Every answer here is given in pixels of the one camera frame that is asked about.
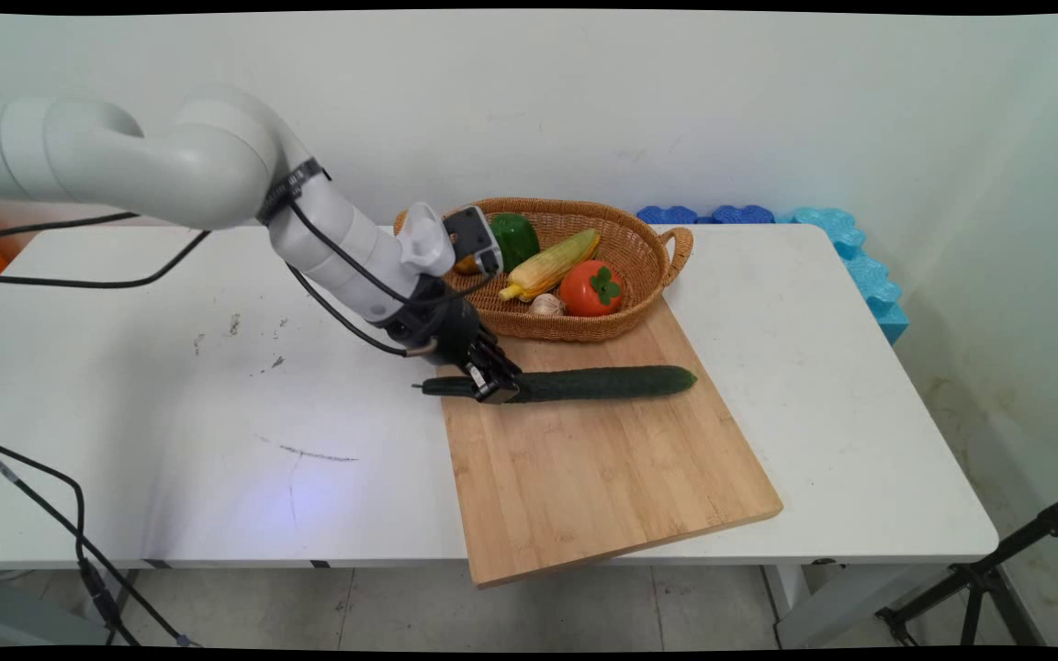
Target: wicker basket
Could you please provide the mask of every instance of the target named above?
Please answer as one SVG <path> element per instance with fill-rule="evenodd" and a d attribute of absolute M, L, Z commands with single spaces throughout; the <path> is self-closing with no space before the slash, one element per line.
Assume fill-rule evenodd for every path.
<path fill-rule="evenodd" d="M 623 277 L 625 294 L 623 306 L 614 314 L 605 316 L 537 316 L 529 314 L 529 304 L 513 298 L 503 301 L 496 293 L 507 288 L 508 276 L 497 275 L 487 286 L 468 296 L 476 307 L 484 325 L 497 335 L 533 337 L 542 339 L 569 339 L 576 343 L 597 343 L 622 335 L 639 323 L 647 313 L 647 307 L 655 302 L 659 294 L 685 268 L 689 254 L 693 251 L 693 234 L 682 226 L 674 226 L 657 235 L 647 223 L 634 215 L 616 209 L 615 206 L 596 202 L 570 202 L 566 200 L 537 200 L 529 198 L 491 198 L 474 202 L 484 209 L 491 220 L 499 213 L 524 215 L 537 232 L 542 250 L 591 226 L 599 229 L 602 238 L 595 251 L 594 259 L 608 263 Z M 406 213 L 395 219 L 394 231 L 402 229 Z M 667 243 L 676 240 L 672 259 L 668 259 Z M 444 280 L 455 289 L 466 289 L 475 284 L 481 275 L 458 275 L 455 272 L 444 276 Z"/>

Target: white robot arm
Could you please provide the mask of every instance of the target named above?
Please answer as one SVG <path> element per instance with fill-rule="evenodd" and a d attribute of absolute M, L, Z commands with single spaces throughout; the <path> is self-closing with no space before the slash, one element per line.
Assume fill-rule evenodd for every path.
<path fill-rule="evenodd" d="M 408 209 L 395 238 L 332 187 L 272 108 L 239 89 L 199 89 L 171 129 L 154 137 L 143 136 L 129 113 L 105 102 L 0 100 L 0 198 L 94 202 L 198 229 L 244 225 L 254 218 L 268 226 L 282 259 L 366 322 L 386 328 L 404 346 L 434 345 L 428 360 L 470 373 L 477 400 L 504 401 L 516 392 L 512 377 L 519 369 L 466 300 L 420 305 L 452 294 L 438 276 L 461 250 L 489 273 L 500 269 L 481 210 L 470 206 L 454 215 L 458 225 L 452 231 L 459 235 L 454 246 L 445 221 L 425 204 Z M 366 279 L 344 256 L 400 298 Z"/>

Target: wooden cutting board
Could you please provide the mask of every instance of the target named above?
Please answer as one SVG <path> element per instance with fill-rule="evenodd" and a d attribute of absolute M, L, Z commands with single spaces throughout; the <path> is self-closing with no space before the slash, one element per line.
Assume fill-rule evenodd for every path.
<path fill-rule="evenodd" d="M 481 405 L 444 398 L 471 580 L 479 587 L 771 518 L 782 501 L 660 298 L 605 343 L 500 338 L 526 372 L 681 365 L 664 398 Z M 455 375 L 454 367 L 442 375 Z"/>

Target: cucumber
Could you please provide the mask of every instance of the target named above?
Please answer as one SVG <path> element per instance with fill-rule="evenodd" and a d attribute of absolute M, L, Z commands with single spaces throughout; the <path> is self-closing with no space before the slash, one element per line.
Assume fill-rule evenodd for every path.
<path fill-rule="evenodd" d="M 592 367 L 565 372 L 518 373 L 521 392 L 506 403 L 562 400 L 616 400 L 681 393 L 696 384 L 696 375 L 675 365 Z M 470 398 L 473 381 L 467 377 L 437 377 L 423 381 L 424 394 Z"/>

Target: floor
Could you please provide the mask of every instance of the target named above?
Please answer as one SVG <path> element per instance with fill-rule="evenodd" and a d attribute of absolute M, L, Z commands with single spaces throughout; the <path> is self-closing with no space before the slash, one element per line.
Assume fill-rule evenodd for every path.
<path fill-rule="evenodd" d="M 838 567 L 811 567 L 811 589 Z M 43 602 L 99 622 L 75 572 L 0 574 Z M 776 649 L 756 567 L 566 570 L 477 590 L 467 565 L 388 569 L 148 569 L 138 588 L 206 647 L 346 650 L 644 651 Z M 957 644 L 964 594 L 911 623 L 920 644 Z M 134 600 L 123 618 L 142 644 L 172 645 Z M 985 600 L 979 644 L 1013 644 Z M 826 647 L 894 645 L 870 618 Z"/>

